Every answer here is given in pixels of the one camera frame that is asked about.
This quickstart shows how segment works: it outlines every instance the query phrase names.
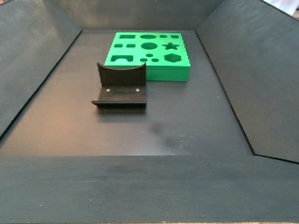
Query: black holder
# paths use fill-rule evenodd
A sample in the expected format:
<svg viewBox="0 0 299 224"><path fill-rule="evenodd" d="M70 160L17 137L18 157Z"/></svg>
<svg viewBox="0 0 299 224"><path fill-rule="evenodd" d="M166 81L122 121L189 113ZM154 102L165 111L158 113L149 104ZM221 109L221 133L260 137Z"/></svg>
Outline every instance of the black holder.
<svg viewBox="0 0 299 224"><path fill-rule="evenodd" d="M146 64L131 69L115 69L98 63L102 83L97 106L146 106Z"/></svg>

